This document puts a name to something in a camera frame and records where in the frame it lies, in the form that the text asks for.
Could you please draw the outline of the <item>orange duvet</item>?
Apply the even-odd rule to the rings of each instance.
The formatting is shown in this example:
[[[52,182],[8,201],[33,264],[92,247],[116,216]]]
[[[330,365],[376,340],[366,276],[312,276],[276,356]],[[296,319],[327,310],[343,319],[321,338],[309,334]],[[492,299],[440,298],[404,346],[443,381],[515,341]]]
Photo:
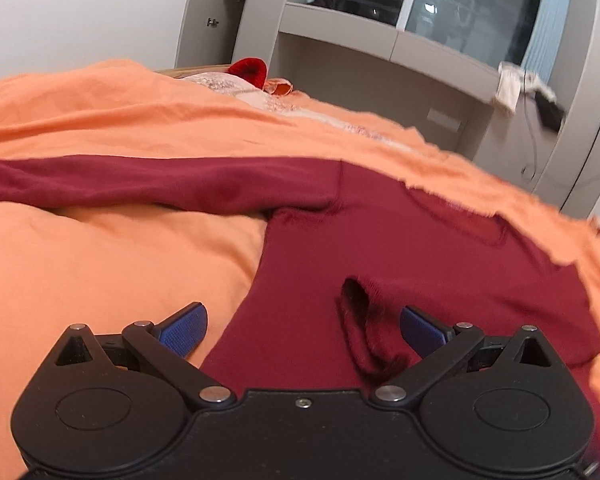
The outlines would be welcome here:
[[[558,263],[574,263],[600,326],[600,224],[571,220],[435,148],[413,128],[292,92],[291,103],[373,129],[402,152],[311,119],[258,110],[234,96],[131,61],[0,80],[0,158],[71,154],[147,158],[311,156],[390,174],[479,214],[502,214]],[[200,364],[244,299],[264,222],[155,206],[46,212],[0,203],[0,479],[24,463],[10,414],[66,326],[113,333],[193,301],[210,314]],[[600,399],[600,354],[591,382]]]

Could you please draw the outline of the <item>black garment on ledge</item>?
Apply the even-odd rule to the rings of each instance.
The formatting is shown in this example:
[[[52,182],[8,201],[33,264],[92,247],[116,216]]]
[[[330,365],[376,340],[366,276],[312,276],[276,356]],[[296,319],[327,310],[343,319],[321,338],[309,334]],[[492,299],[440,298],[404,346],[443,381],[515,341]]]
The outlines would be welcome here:
[[[566,111],[555,100],[550,100],[539,90],[534,92],[534,102],[542,127],[558,133],[562,128]]]

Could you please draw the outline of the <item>dark red knit sweater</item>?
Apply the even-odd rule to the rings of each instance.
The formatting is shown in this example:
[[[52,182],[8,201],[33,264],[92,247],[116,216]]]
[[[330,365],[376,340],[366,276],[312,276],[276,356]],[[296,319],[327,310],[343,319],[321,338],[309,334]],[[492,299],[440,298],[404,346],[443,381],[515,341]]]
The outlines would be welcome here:
[[[538,326],[588,388],[600,331],[574,266],[501,216],[378,172],[313,158],[0,160],[0,202],[43,209],[157,204],[262,214],[250,291],[202,369],[247,389],[373,389],[415,364],[413,306],[491,335]]]

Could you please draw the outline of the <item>white garment on ledge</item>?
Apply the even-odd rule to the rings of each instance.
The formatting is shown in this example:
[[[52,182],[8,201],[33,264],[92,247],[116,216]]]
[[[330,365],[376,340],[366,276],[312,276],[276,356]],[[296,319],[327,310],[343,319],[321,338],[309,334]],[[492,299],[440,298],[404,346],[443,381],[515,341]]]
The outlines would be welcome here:
[[[491,103],[501,112],[513,115],[520,96],[535,91],[540,84],[542,80],[536,73],[509,62],[501,62],[498,66],[498,85]]]

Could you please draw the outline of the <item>white wall socket panel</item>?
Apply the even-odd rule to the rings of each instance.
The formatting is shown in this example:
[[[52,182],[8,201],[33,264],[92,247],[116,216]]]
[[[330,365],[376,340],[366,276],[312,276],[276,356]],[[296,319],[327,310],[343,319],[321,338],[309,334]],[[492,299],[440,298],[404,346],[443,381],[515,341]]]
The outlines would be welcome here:
[[[462,121],[460,119],[451,117],[440,112],[440,110],[435,110],[434,108],[430,108],[430,110],[428,110],[427,119],[441,128],[445,128],[446,130],[454,132],[460,130],[460,126],[462,125]]]

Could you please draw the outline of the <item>right light blue curtain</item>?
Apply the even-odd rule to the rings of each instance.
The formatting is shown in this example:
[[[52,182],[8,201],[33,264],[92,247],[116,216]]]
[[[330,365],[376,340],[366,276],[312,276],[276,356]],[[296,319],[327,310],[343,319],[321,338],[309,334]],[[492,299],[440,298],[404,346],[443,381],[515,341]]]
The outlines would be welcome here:
[[[567,21],[570,0],[540,0],[521,67],[537,74],[542,81],[550,80],[562,34]]]

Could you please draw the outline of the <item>bright red cloth item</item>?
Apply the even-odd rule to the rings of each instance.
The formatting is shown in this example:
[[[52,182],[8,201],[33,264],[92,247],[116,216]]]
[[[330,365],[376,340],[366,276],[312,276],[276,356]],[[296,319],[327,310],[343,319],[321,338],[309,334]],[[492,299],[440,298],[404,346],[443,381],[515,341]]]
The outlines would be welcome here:
[[[264,88],[268,80],[268,64],[262,58],[241,58],[228,66],[226,72],[249,82],[260,90]]]

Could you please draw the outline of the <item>grey built-in wardrobe unit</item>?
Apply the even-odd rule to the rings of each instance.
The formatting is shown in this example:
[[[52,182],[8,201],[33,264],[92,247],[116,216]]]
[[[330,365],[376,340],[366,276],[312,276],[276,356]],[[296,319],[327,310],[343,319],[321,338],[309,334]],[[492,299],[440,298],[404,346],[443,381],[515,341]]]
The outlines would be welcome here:
[[[491,103],[500,63],[521,67],[539,5],[187,0],[176,62],[262,58],[314,98],[414,127],[567,216],[600,217],[600,0],[570,0],[550,80],[536,89],[566,111],[558,133],[542,127],[536,90],[513,115]],[[430,122],[430,108],[460,119],[460,130]]]

